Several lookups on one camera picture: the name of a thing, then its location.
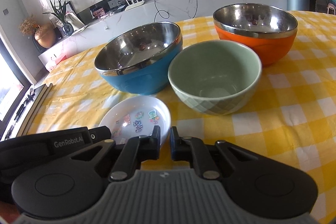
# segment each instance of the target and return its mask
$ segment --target metal screw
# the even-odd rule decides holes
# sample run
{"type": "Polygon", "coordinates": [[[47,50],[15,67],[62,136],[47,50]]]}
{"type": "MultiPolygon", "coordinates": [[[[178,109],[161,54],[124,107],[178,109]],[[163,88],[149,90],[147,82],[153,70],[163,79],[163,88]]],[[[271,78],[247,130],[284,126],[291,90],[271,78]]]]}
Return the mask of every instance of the metal screw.
{"type": "Polygon", "coordinates": [[[203,173],[203,178],[205,179],[218,179],[219,176],[220,174],[217,171],[212,171],[212,170],[205,171],[203,173]]]}
{"type": "Polygon", "coordinates": [[[127,173],[123,172],[123,171],[116,171],[111,173],[110,175],[111,179],[113,180],[124,180],[125,178],[127,178],[127,173]]]}

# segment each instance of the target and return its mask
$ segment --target bowl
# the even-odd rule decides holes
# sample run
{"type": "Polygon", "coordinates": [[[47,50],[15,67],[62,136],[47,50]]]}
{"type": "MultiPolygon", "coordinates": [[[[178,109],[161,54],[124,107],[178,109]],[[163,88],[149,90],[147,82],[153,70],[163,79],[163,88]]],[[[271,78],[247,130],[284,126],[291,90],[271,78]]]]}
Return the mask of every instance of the bowl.
{"type": "Polygon", "coordinates": [[[168,84],[168,67],[182,50],[182,34],[172,22],[132,29],[110,41],[98,53],[94,66],[113,87],[149,95],[168,84]]]}
{"type": "Polygon", "coordinates": [[[182,50],[169,66],[168,79],[188,107],[205,114],[224,115],[250,100],[261,71],[261,61],[249,47],[212,40],[182,50]]]}
{"type": "Polygon", "coordinates": [[[283,58],[293,45],[297,20],[290,13],[264,4],[234,4],[213,14],[220,39],[252,48],[263,66],[283,58]]]}
{"type": "Polygon", "coordinates": [[[170,123],[169,109],[161,100],[152,96],[135,96],[111,108],[99,126],[107,126],[111,131],[111,138],[116,144],[122,144],[132,137],[150,136],[154,126],[158,125],[161,130],[160,146],[162,146],[167,139],[170,123]],[[149,112],[158,118],[151,119],[149,112]]]}

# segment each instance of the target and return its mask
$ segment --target glass door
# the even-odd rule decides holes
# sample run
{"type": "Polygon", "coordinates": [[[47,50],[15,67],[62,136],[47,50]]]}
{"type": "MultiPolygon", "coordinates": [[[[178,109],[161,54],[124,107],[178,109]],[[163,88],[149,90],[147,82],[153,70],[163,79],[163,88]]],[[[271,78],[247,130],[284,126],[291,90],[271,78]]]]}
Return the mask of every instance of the glass door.
{"type": "Polygon", "coordinates": [[[0,39],[0,138],[30,86],[0,39]]]}

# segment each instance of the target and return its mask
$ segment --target tablecloth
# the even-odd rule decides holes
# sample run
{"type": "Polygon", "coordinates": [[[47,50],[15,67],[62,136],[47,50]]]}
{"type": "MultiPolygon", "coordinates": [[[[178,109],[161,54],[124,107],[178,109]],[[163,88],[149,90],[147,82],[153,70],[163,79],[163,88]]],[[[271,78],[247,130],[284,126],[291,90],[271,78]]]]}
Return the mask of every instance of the tablecloth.
{"type": "MultiPolygon", "coordinates": [[[[319,196],[312,215],[321,223],[336,216],[336,17],[291,12],[298,34],[290,52],[263,69],[256,94],[236,113],[215,117],[184,105],[168,86],[154,95],[169,108],[172,126],[181,136],[207,144],[224,139],[307,172],[319,196]]],[[[178,22],[183,44],[218,39],[212,17],[178,22]]],[[[87,126],[97,127],[116,103],[130,94],[112,88],[94,69],[103,45],[61,62],[46,78],[53,89],[44,101],[29,134],[87,126]]],[[[158,161],[145,169],[185,168],[172,162],[169,144],[158,161]]]]}

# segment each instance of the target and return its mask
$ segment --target white dish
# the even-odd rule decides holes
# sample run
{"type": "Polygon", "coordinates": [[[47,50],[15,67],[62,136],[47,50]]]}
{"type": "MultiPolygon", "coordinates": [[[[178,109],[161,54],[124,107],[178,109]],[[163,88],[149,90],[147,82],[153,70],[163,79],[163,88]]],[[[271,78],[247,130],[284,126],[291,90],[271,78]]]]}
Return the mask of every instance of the white dish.
{"type": "Polygon", "coordinates": [[[115,140],[116,144],[122,144],[132,137],[150,136],[154,125],[158,125],[161,129],[160,146],[162,146],[167,139],[170,122],[169,109],[161,100],[152,96],[136,96],[121,101],[111,108],[101,120],[99,126],[107,126],[112,134],[111,139],[115,140]],[[152,121],[150,121],[149,115],[151,110],[155,110],[158,117],[152,119],[152,121]],[[133,125],[135,121],[141,121],[142,124],[142,129],[138,132],[136,132],[137,127],[133,125]]]}

